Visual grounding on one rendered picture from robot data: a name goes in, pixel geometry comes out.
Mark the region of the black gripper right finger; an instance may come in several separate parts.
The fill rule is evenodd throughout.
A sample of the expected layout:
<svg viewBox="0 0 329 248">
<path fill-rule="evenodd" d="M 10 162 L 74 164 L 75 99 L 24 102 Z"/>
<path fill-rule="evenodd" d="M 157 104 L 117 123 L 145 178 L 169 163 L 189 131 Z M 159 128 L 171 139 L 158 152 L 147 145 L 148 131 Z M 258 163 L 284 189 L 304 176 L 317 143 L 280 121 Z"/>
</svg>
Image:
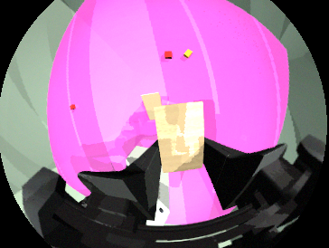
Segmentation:
<svg viewBox="0 0 329 248">
<path fill-rule="evenodd" d="M 244 194 L 261 168 L 286 154 L 288 145 L 281 143 L 258 152 L 244 153 L 204 138 L 203 149 L 205 171 L 224 211 L 235 206 L 234 201 Z"/>
</svg>

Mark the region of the orange block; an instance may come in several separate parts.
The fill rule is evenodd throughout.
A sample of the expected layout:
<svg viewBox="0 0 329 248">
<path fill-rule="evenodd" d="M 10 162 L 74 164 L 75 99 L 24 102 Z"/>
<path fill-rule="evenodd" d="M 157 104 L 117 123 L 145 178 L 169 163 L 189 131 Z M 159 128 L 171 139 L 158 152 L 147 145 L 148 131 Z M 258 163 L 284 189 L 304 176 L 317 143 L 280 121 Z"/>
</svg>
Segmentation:
<svg viewBox="0 0 329 248">
<path fill-rule="evenodd" d="M 193 51 L 187 50 L 186 53 L 183 54 L 183 57 L 189 59 L 191 54 L 193 54 Z"/>
</svg>

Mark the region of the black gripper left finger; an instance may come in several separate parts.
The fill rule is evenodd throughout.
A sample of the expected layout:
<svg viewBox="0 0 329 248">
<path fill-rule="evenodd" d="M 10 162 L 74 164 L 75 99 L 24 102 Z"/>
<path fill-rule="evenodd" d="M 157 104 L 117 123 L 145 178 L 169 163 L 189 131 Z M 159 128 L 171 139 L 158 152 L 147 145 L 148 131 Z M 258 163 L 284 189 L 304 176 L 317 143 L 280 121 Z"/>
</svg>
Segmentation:
<svg viewBox="0 0 329 248">
<path fill-rule="evenodd" d="M 128 198 L 146 216 L 155 221 L 161 159 L 157 140 L 146 152 L 121 171 L 81 171 L 78 180 L 92 193 Z"/>
</svg>

